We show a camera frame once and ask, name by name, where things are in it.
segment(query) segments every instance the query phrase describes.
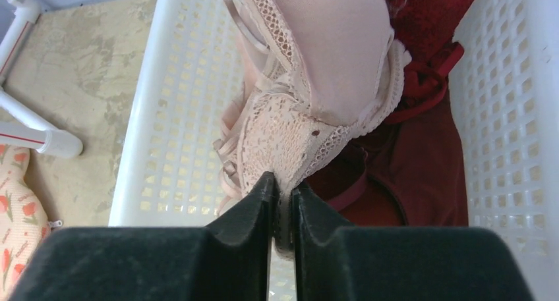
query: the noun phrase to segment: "red line on white pipe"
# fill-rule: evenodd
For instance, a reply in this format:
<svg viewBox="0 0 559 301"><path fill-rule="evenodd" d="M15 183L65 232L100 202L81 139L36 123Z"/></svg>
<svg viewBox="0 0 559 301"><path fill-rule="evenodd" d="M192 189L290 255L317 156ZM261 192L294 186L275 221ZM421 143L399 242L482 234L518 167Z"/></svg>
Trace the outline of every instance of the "red line on white pipe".
<svg viewBox="0 0 559 301"><path fill-rule="evenodd" d="M19 44L19 40L21 40L21 37L23 36L23 33L25 32L25 29L27 29L27 26L29 25L29 22L25 22L25 26L23 27L23 29L21 30L18 39L16 40L16 43L14 44L14 47L12 47L12 50L10 51L10 55L8 55L8 58L6 58L6 62L4 63L4 65L2 66L2 69L0 69L0 74L2 74L4 72L4 68L6 68L6 65L8 64L8 62L10 61L10 57L12 57L14 50L17 48L17 45Z"/></svg>
<svg viewBox="0 0 559 301"><path fill-rule="evenodd" d="M29 138L21 138L20 136L13 136L13 135L10 135L10 134L0 133L0 136L4 136L6 138L15 138L16 140L22 140L22 141L31 142L31 143L45 144L45 142L31 140Z"/></svg>

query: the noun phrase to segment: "maroon garment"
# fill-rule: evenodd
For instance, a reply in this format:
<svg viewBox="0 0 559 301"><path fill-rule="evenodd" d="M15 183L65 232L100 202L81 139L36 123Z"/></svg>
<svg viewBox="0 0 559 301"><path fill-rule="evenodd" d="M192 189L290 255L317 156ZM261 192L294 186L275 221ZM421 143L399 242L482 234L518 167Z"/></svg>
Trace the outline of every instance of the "maroon garment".
<svg viewBox="0 0 559 301"><path fill-rule="evenodd" d="M387 0L396 38L413 61L398 108L364 148L367 187L340 213L358 225L466 226L460 138L450 113L447 75L463 51L454 30L473 0ZM323 200L355 185L361 173L340 155L307 179Z"/></svg>

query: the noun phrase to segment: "floral cushion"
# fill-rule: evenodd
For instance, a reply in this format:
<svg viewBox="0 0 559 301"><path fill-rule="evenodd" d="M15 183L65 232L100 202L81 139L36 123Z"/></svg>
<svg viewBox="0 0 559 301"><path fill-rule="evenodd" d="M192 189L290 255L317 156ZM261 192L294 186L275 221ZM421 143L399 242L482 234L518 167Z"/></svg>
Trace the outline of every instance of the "floral cushion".
<svg viewBox="0 0 559 301"><path fill-rule="evenodd" d="M29 149L0 145L0 300L6 300L39 243L51 232L47 215L23 177Z"/></svg>

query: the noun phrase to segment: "floor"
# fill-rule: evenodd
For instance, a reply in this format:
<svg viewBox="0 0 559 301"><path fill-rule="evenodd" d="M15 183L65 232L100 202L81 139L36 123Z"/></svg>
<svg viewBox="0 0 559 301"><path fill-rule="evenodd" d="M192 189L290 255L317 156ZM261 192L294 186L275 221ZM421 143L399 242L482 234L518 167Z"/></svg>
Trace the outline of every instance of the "floor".
<svg viewBox="0 0 559 301"><path fill-rule="evenodd" d="M51 220L107 225L136 81L156 0L118 0L46 13L15 63L6 91L84 152L33 152L26 176ZM0 111L0 120L13 118Z"/></svg>

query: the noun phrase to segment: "laundry basket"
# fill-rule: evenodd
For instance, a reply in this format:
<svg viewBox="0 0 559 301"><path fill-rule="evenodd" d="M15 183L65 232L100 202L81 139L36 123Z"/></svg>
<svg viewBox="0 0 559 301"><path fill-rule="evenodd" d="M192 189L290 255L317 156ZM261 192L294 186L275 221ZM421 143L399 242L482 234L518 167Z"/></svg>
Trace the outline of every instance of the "laundry basket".
<svg viewBox="0 0 559 301"><path fill-rule="evenodd" d="M465 58L451 74L470 224L502 236L538 300L559 295L555 2L476 0L456 34ZM212 142L242 76L235 33L221 0L158 0L110 226L215 219L223 192ZM275 256L270 299L295 299L293 267Z"/></svg>

